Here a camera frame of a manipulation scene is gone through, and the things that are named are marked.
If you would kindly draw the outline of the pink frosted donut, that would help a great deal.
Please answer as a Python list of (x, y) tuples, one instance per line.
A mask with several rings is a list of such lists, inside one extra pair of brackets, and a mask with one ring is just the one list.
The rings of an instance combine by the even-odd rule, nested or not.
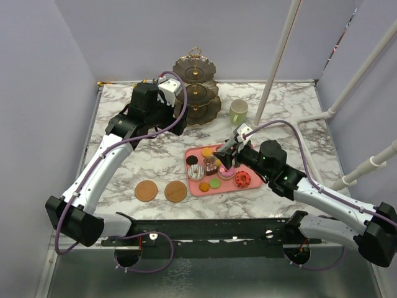
[(235, 168), (231, 167), (230, 169), (228, 169), (225, 166), (221, 165), (218, 167), (218, 175), (221, 179), (224, 180), (232, 179), (235, 175)]

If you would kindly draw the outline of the white chocolate-striped donut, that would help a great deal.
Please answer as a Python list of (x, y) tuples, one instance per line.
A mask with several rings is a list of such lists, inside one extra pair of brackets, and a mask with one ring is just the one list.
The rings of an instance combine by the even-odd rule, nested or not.
[(191, 165), (187, 171), (187, 175), (192, 181), (201, 181), (205, 177), (205, 170), (201, 165)]

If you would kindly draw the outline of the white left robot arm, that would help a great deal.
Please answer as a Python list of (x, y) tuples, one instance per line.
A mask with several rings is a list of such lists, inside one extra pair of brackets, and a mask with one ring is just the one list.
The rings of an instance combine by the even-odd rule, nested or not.
[(140, 140), (164, 132), (183, 133), (187, 104), (175, 104), (178, 94), (187, 94), (183, 82), (165, 76), (133, 88), (130, 103), (109, 120), (97, 151), (82, 173), (60, 197), (50, 196), (45, 204), (56, 231), (56, 245), (61, 234), (84, 246), (102, 237), (116, 237), (124, 245), (136, 240), (132, 220), (120, 214), (97, 214), (97, 205), (116, 170)]

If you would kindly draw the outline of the three-tier grey cake stand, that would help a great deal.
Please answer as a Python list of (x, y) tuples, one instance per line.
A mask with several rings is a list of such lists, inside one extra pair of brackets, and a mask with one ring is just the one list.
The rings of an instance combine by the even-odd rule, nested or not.
[(216, 66), (202, 55), (199, 47), (179, 58), (172, 68), (187, 91), (187, 124), (204, 125), (216, 119), (221, 110), (219, 87), (214, 79)]

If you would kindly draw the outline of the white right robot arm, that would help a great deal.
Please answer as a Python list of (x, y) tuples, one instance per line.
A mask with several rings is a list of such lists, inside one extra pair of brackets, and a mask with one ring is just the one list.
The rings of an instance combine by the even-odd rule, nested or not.
[(261, 143), (259, 150), (250, 142), (228, 140), (214, 154), (226, 168), (242, 164), (267, 181), (280, 197), (302, 202), (330, 216), (313, 215), (285, 227), (286, 238), (298, 243), (318, 238), (356, 249), (367, 261), (387, 268), (396, 254), (396, 211), (382, 202), (373, 205), (343, 196), (312, 180), (287, 164), (287, 152), (275, 140)]

